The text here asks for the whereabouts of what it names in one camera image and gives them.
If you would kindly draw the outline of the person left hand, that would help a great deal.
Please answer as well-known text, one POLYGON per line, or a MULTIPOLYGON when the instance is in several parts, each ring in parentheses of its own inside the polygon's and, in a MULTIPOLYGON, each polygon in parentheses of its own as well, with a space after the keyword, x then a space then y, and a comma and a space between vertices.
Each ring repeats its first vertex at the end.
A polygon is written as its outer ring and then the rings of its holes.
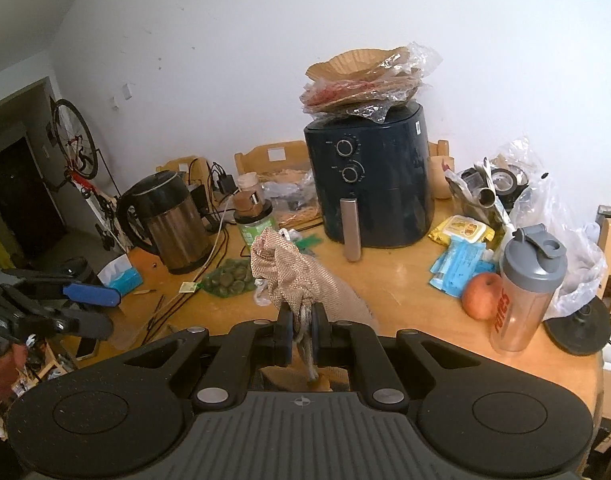
POLYGON ((20 344, 13 344, 4 356, 0 356, 0 401, 8 398, 13 385, 17 382, 19 371, 27 361, 28 349, 20 344))

